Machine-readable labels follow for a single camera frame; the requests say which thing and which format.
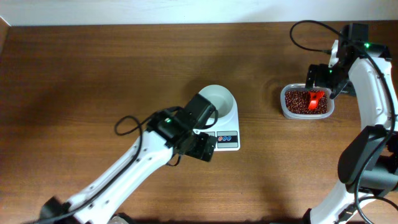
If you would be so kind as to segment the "red plastic scoop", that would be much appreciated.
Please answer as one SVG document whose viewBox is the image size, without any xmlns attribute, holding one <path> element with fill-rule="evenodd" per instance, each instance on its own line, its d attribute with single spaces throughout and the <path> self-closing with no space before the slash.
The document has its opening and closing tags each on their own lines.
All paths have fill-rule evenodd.
<svg viewBox="0 0 398 224">
<path fill-rule="evenodd" d="M 324 91 L 317 91 L 317 92 L 308 92 L 310 95 L 310 102 L 308 104 L 308 109 L 309 110 L 315 110 L 318 107 L 320 99 L 323 98 L 325 95 Z"/>
</svg>

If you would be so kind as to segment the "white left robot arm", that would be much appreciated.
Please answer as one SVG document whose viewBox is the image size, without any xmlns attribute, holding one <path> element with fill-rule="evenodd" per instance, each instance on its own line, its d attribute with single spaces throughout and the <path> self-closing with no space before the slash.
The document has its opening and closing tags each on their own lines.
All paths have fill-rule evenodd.
<svg viewBox="0 0 398 224">
<path fill-rule="evenodd" d="M 61 203 L 55 197 L 40 211 L 38 223 L 107 223 L 123 202 L 173 156 L 210 161 L 216 137 L 204 133 L 216 107 L 196 94 L 185 107 L 174 106 L 138 121 L 139 137 L 105 173 Z"/>
</svg>

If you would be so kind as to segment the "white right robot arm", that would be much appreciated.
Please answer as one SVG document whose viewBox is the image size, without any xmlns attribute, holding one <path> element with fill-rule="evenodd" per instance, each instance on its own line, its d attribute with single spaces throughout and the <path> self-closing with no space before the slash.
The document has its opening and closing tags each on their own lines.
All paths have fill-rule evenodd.
<svg viewBox="0 0 398 224">
<path fill-rule="evenodd" d="M 308 68 L 305 87 L 322 87 L 330 99 L 340 93 L 356 97 L 361 132 L 342 152 L 338 181 L 326 198 L 310 208 L 302 223 L 347 223 L 363 207 L 397 191 L 397 95 L 392 83 L 392 57 L 385 45 L 369 41 L 368 25 L 351 23 L 338 33 L 327 53 L 328 64 Z"/>
</svg>

